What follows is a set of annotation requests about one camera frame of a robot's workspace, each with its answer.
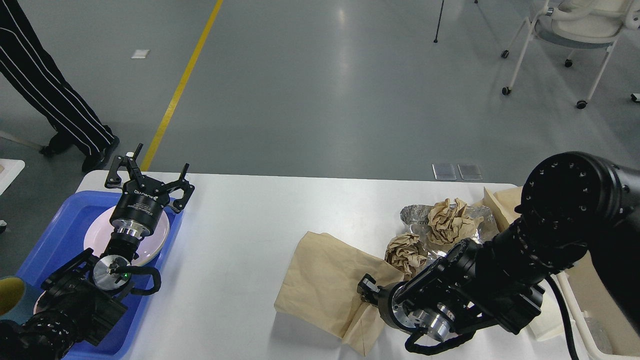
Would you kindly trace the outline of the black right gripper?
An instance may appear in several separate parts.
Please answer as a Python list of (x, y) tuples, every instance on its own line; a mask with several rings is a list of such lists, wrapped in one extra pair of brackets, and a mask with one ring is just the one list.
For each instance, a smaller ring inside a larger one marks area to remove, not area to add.
[(405, 283), (400, 281), (388, 285), (377, 285), (375, 278), (365, 273), (358, 282), (356, 291), (364, 303), (377, 306), (380, 317), (387, 326), (404, 333), (413, 333), (416, 330), (415, 324), (410, 321), (403, 305), (395, 299), (396, 293)]

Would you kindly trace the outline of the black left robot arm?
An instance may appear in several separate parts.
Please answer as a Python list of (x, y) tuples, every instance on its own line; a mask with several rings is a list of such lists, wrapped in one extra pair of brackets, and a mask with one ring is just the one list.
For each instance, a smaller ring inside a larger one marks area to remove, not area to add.
[(138, 248), (154, 234), (165, 212), (185, 209), (195, 187), (186, 179), (162, 182), (141, 172), (142, 150), (114, 158), (105, 179), (121, 197), (110, 215), (110, 239), (99, 255), (84, 249), (41, 283), (36, 312), (24, 321), (1, 321), (3, 360), (60, 360), (77, 343), (98, 346), (126, 314), (126, 296), (151, 296), (162, 287), (158, 269), (136, 266)]

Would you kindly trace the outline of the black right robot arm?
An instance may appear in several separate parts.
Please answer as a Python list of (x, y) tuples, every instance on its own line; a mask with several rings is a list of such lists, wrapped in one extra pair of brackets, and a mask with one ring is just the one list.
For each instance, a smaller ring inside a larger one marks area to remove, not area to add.
[(361, 300), (408, 334), (405, 349), (432, 356), (477, 330), (499, 325), (518, 334), (542, 312), (546, 281), (558, 301), (570, 358), (576, 360), (569, 310), (551, 276), (590, 254), (617, 307), (639, 330), (640, 173), (585, 152), (546, 158), (530, 173), (515, 207), (519, 217), (489, 241), (463, 239), (408, 281), (358, 283)]

